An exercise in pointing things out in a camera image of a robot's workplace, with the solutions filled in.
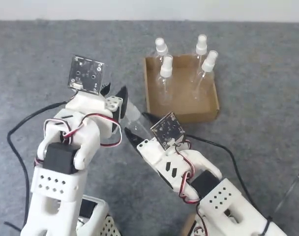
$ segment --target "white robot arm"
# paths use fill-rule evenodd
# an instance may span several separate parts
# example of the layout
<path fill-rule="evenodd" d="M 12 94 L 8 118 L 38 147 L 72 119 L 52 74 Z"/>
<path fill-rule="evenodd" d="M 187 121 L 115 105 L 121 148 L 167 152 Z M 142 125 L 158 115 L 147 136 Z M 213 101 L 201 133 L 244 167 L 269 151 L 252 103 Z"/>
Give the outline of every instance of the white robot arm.
<path fill-rule="evenodd" d="M 143 159 L 186 203 L 197 204 L 195 223 L 188 236 L 259 236 L 263 217 L 201 153 L 190 149 L 173 113 L 151 130 L 155 137 L 143 140 L 125 129 L 127 138 Z M 266 236 L 286 236 L 273 222 Z"/>
<path fill-rule="evenodd" d="M 78 93 L 44 123 L 35 158 L 33 193 L 22 236 L 96 236 L 120 233 L 101 199 L 83 196 L 88 165 L 100 146 L 121 143 L 127 89 L 107 99 L 99 93 L 103 63 L 73 58 L 69 87 Z M 117 130 L 119 141 L 102 144 Z"/>

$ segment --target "cardboard tray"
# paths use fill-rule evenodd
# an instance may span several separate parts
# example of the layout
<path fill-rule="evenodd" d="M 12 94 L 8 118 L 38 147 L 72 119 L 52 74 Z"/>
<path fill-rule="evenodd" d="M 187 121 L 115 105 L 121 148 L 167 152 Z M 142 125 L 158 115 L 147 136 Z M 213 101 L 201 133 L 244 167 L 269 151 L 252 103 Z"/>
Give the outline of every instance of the cardboard tray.
<path fill-rule="evenodd" d="M 155 58 L 144 59 L 144 79 L 146 89 L 147 111 L 157 116 L 164 116 L 170 111 L 177 115 L 181 123 L 207 122 L 215 120 L 219 112 L 219 103 L 214 79 L 208 78 L 211 83 L 207 93 L 201 93 L 200 100 L 193 99 L 190 77 L 196 71 L 191 55 L 174 56 L 173 80 L 171 89 L 173 101 L 169 106 L 162 106 L 158 101 L 158 89 L 155 78 L 158 70 L 155 68 Z"/>

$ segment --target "clear plastic bottle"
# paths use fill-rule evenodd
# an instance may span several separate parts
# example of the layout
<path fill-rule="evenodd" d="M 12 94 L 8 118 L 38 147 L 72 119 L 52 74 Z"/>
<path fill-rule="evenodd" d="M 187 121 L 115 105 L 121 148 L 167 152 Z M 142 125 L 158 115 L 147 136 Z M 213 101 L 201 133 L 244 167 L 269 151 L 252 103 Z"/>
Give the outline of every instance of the clear plastic bottle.
<path fill-rule="evenodd" d="M 208 46 L 207 46 L 207 36 L 204 34 L 200 34 L 198 37 L 198 42 L 195 47 L 195 53 L 193 54 L 192 59 L 192 67 L 195 71 L 200 70 L 202 63 L 207 57 Z M 195 75 L 193 75 L 190 79 L 191 82 L 194 81 Z"/>
<path fill-rule="evenodd" d="M 206 94 L 213 84 L 214 74 L 213 68 L 218 57 L 217 51 L 210 51 L 207 58 L 204 60 L 202 66 L 197 71 L 193 80 L 193 97 L 195 99 L 201 98 L 201 93 Z"/>
<path fill-rule="evenodd" d="M 143 139 L 152 139 L 150 132 L 150 123 L 141 114 L 139 109 L 128 99 L 126 113 L 123 121 L 123 127 L 129 128 L 132 133 L 138 135 Z"/>
<path fill-rule="evenodd" d="M 158 100 L 163 106 L 171 103 L 173 98 L 171 82 L 173 72 L 173 57 L 171 55 L 164 56 L 163 64 L 160 68 L 160 73 L 156 77 L 158 86 Z"/>
<path fill-rule="evenodd" d="M 157 38 L 156 44 L 156 55 L 155 55 L 155 69 L 159 72 L 161 65 L 163 64 L 164 56 L 168 54 L 168 47 L 163 38 Z"/>

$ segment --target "white spray nozzle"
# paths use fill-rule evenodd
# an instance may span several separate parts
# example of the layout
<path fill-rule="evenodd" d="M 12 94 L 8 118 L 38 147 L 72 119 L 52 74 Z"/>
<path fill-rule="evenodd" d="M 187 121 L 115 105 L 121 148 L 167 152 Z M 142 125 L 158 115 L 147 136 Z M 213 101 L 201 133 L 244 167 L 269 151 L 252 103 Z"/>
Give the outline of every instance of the white spray nozzle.
<path fill-rule="evenodd" d="M 208 52 L 207 36 L 205 34 L 199 35 L 195 52 L 199 55 L 205 55 Z"/>
<path fill-rule="evenodd" d="M 211 72 L 215 66 L 217 57 L 218 52 L 211 50 L 202 64 L 202 70 L 204 70 L 205 72 Z"/>
<path fill-rule="evenodd" d="M 163 38 L 157 38 L 155 40 L 155 44 L 156 44 L 156 51 L 158 55 L 164 56 L 168 53 L 168 47 Z"/>
<path fill-rule="evenodd" d="M 160 68 L 160 75 L 168 78 L 173 72 L 173 57 L 171 55 L 164 56 L 163 64 Z"/>

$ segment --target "floor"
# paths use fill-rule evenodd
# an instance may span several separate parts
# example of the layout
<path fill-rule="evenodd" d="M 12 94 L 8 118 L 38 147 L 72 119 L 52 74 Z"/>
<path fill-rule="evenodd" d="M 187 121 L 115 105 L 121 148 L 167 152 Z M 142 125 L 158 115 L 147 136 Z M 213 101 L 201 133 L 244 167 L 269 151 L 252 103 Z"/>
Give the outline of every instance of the floor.
<path fill-rule="evenodd" d="M 18 121 L 72 95 L 66 84 L 73 54 L 107 63 L 111 93 L 127 85 L 144 111 L 142 58 L 163 36 L 174 55 L 191 53 L 197 35 L 208 35 L 219 52 L 215 80 L 220 102 L 216 121 L 184 125 L 187 133 L 228 146 L 253 199 L 271 213 L 299 172 L 299 24 L 204 22 L 0 22 L 0 235 L 17 232 L 24 214 L 24 176 L 6 143 Z M 42 123 L 57 110 L 31 120 L 14 135 L 30 178 Z M 224 151 L 193 141 L 238 188 Z M 194 206 L 176 193 L 124 138 L 102 148 L 90 164 L 85 193 L 105 199 L 125 236 L 175 236 Z M 275 218 L 289 236 L 299 236 L 299 185 Z"/>

